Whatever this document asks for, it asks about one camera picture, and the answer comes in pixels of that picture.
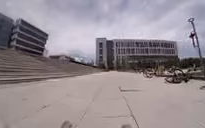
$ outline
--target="building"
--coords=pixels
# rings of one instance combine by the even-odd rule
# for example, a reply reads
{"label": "building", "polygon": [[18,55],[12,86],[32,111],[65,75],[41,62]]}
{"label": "building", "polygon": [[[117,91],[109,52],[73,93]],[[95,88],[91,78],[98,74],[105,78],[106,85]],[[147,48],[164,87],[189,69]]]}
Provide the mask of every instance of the building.
{"label": "building", "polygon": [[155,66],[176,59],[178,50],[175,41],[96,39],[96,65],[108,69]]}
{"label": "building", "polygon": [[49,58],[54,59],[54,60],[63,61],[63,62],[74,61],[74,58],[71,58],[67,55],[52,55],[52,56],[49,56]]}
{"label": "building", "polygon": [[0,13],[0,47],[9,47],[13,22],[13,19]]}
{"label": "building", "polygon": [[48,34],[23,19],[16,20],[11,47],[34,55],[43,55]]}

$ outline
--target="stair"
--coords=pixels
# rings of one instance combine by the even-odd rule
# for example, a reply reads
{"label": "stair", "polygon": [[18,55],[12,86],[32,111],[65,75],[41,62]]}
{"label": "stair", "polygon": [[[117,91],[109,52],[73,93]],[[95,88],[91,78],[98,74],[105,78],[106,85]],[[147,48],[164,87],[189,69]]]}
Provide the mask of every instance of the stair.
{"label": "stair", "polygon": [[97,72],[100,70],[81,64],[60,62],[0,48],[0,84],[73,77]]}

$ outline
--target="concrete pavement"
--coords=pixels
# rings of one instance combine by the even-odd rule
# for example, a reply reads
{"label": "concrete pavement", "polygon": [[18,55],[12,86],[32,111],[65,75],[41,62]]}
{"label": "concrete pavement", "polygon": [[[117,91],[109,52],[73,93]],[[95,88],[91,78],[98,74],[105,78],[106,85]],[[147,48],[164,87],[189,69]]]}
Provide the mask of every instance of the concrete pavement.
{"label": "concrete pavement", "polygon": [[14,128],[204,128],[205,82],[106,72],[0,86],[0,120]]}

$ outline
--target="cloud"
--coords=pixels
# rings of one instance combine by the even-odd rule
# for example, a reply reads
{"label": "cloud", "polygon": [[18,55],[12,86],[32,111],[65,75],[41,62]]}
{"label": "cloud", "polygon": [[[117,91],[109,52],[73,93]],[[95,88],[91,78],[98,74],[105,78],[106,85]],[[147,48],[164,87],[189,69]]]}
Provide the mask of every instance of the cloud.
{"label": "cloud", "polygon": [[181,57],[197,56],[187,22],[195,17],[205,55],[205,0],[0,0],[0,11],[47,31],[50,54],[91,56],[97,37],[177,40]]}

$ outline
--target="street light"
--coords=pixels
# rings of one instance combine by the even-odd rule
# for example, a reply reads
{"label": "street light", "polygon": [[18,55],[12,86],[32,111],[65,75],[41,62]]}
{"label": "street light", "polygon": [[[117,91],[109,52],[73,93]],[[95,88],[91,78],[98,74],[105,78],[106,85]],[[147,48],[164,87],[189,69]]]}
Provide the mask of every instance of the street light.
{"label": "street light", "polygon": [[201,52],[201,48],[200,48],[200,44],[199,44],[198,35],[196,32],[194,21],[195,21],[195,18],[188,19],[188,22],[191,23],[192,28],[193,28],[193,31],[191,32],[189,38],[192,39],[194,47],[198,48],[198,54],[199,54],[199,57],[201,59],[201,65],[203,65],[202,52]]}

